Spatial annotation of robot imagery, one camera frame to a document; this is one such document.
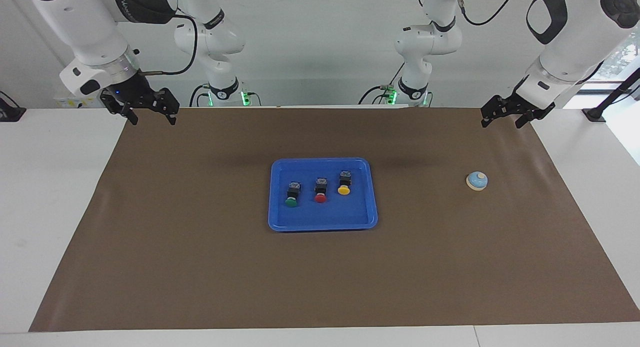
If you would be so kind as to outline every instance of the white robotic arm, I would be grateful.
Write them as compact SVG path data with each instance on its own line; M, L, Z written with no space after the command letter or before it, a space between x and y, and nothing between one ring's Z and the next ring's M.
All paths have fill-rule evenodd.
M496 95L482 107L482 126L521 115L517 128L541 120L555 99L583 83L636 28L637 0L533 0L526 14L529 30L545 45L510 97Z
M404 58L402 76L394 85L396 102L420 104L426 98L432 65L427 56L448 55L462 44L462 32L456 25L458 0L423 0L422 10L431 19L428 25L403 28L395 50Z
M180 9L194 17L198 26L196 59L205 69L208 94L214 106L247 105L243 83L238 80L226 55L240 53L245 38L240 29L225 18L218 0L180 0ZM190 25L179 25L174 33L178 48L185 53L194 50L194 30Z
M61 73L78 97L100 93L113 114L136 124L134 108L147 108L176 123L179 103L167 88L154 91L116 21L165 24L178 0L32 0L46 23L75 56Z

